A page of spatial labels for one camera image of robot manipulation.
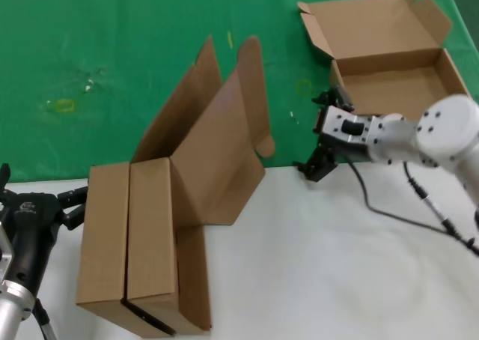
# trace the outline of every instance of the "cardboard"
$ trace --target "cardboard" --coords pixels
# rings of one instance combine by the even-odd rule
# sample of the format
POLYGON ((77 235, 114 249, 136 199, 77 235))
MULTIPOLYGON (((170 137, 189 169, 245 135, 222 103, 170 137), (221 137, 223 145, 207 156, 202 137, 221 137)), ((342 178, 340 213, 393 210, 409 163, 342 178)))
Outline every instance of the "cardboard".
POLYGON ((434 0, 298 3, 315 49, 332 58, 330 81, 361 115, 412 120, 449 94, 469 95, 442 44, 452 22, 434 0))
POLYGON ((91 169, 77 304, 143 338, 211 327, 202 225, 232 225, 271 137, 261 49, 225 83, 208 39, 131 163, 91 169))

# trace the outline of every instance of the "robot logo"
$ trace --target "robot logo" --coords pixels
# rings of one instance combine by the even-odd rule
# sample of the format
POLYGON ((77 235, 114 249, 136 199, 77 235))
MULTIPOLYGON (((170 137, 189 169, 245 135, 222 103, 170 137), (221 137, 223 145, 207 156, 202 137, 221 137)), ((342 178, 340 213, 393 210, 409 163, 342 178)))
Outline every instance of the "robot logo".
POLYGON ((30 201, 24 202, 22 205, 20 205, 20 208, 18 209, 19 213, 33 213, 36 214, 37 211, 35 210, 35 204, 33 204, 30 201))

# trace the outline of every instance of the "robotic arm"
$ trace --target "robotic arm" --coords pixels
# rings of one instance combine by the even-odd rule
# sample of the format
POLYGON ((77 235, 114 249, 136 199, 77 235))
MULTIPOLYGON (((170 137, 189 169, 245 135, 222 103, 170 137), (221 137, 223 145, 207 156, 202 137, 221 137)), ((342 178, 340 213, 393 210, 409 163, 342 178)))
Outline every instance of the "robotic arm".
POLYGON ((88 187, 57 196, 16 194, 5 189, 10 167, 0 168, 0 340, 13 340, 22 321, 36 318, 43 338, 55 340, 49 317, 37 298, 58 230, 83 223, 88 187), (64 210, 77 206, 69 213, 64 210))
MULTIPOLYGON (((307 179, 325 177, 337 166, 336 156, 341 155, 375 163, 440 166, 457 177, 479 207, 479 105, 471 98, 447 97, 427 109, 419 121, 399 114, 354 115, 342 88, 333 88, 313 101, 325 106, 314 127, 320 136, 318 146, 306 164, 295 163, 307 179)), ((437 211, 433 204, 428 205, 437 211)))

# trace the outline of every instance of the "white robotic arm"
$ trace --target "white robotic arm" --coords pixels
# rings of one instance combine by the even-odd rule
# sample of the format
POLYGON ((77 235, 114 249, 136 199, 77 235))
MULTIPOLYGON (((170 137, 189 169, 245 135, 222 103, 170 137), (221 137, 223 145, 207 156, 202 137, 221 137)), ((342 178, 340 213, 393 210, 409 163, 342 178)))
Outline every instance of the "white robotic arm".
POLYGON ((435 103, 417 122, 399 114, 360 117, 330 106, 320 134, 346 155, 353 149, 373 162, 440 166, 456 175, 479 207, 479 105, 465 95, 435 103))

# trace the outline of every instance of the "cable connector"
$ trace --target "cable connector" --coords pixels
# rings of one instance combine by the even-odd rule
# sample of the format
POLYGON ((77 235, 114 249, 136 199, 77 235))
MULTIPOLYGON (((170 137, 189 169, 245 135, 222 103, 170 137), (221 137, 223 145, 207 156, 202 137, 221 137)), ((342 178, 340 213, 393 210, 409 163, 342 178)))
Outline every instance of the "cable connector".
POLYGON ((421 200, 424 200, 429 196, 426 189, 419 185, 413 177, 408 179, 409 184, 411 184, 412 188, 414 189, 415 193, 418 195, 421 200))
POLYGON ((446 219, 443 222, 441 222, 441 224, 442 226, 444 226, 444 229, 446 229, 449 235, 451 235, 457 240, 461 240, 461 236, 457 232, 456 227, 454 226, 452 221, 450 221, 449 219, 446 219))
POLYGON ((474 246, 474 242, 475 242, 475 239, 473 237, 469 239, 469 241, 465 244, 466 248, 471 250, 474 253, 474 255, 479 256, 479 248, 474 246))
POLYGON ((35 319, 37 319, 38 325, 42 327, 43 325, 49 324, 50 318, 48 314, 46 313, 46 310, 42 306, 42 303, 40 299, 35 300, 35 305, 33 307, 33 316, 35 316, 35 319))

